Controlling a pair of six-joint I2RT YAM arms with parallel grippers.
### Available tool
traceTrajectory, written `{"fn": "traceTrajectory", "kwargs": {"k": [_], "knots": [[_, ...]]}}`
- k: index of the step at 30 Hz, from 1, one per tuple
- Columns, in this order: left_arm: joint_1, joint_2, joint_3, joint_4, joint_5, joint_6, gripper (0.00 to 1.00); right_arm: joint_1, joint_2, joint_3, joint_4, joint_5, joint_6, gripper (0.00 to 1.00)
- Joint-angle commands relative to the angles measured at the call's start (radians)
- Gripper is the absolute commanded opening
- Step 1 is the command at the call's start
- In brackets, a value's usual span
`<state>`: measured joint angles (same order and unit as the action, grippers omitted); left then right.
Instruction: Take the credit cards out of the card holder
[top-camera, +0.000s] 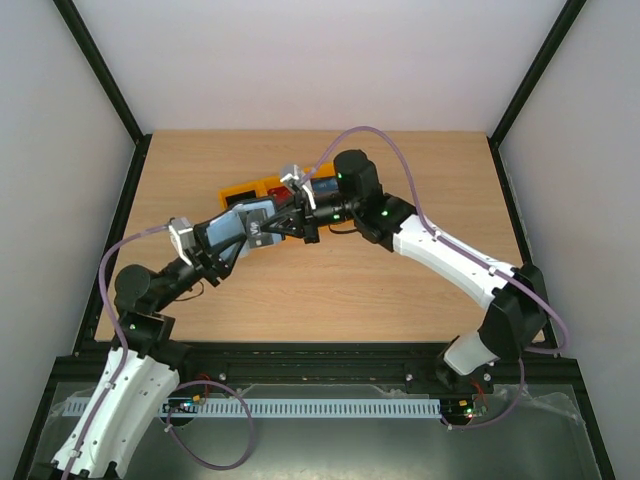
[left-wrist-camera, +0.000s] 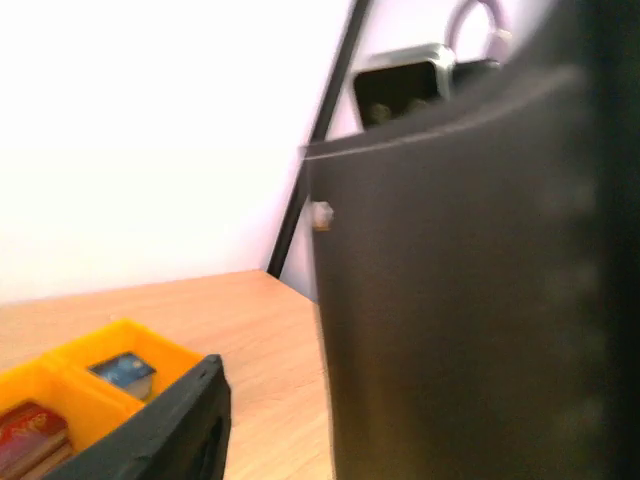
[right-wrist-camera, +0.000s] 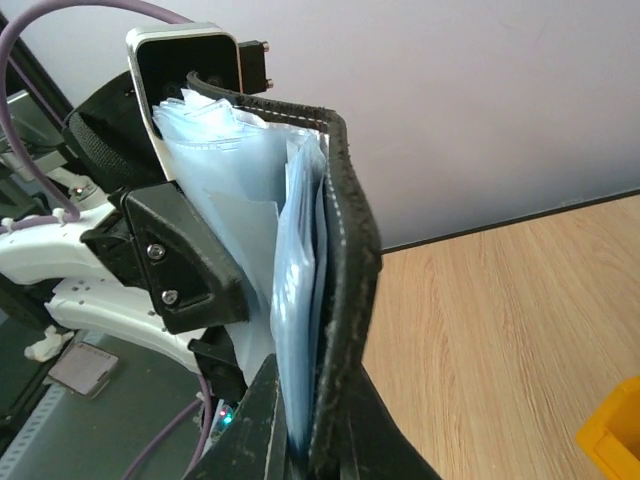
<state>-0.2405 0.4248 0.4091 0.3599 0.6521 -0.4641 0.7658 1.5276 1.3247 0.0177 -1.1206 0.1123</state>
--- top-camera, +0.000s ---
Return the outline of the black VIP card stack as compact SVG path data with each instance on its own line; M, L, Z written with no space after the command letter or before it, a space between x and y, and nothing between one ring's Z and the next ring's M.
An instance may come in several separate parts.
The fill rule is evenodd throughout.
M231 196L231 197L227 197L226 200L227 200L227 207L233 208L237 205L244 205L244 204L251 203L256 200L256 197Z

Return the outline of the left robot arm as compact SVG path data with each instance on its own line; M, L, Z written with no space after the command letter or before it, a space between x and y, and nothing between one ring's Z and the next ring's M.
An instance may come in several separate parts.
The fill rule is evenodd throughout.
M168 233L178 254L163 270L130 265L116 278L109 301L105 268L124 245ZM100 295L115 336L103 371L76 426L32 479L121 479L162 402L180 389L188 346L171 340L174 319L162 310L201 280L218 285L232 272L247 242L245 223L231 209L192 225L184 218L130 235L104 254Z

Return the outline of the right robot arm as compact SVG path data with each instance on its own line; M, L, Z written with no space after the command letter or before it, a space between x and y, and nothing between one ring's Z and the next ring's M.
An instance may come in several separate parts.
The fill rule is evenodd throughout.
M321 227L351 221L365 240L430 268L465 292L485 316L477 330L456 337L436 360L437 382L447 391L460 390L484 365L519 359L547 323L539 304L545 298L540 270L500 262L427 226L414 205L384 192L363 151L344 151L333 166L337 190L323 196L314 194L297 166L284 169L281 181L291 197L252 232L316 243Z

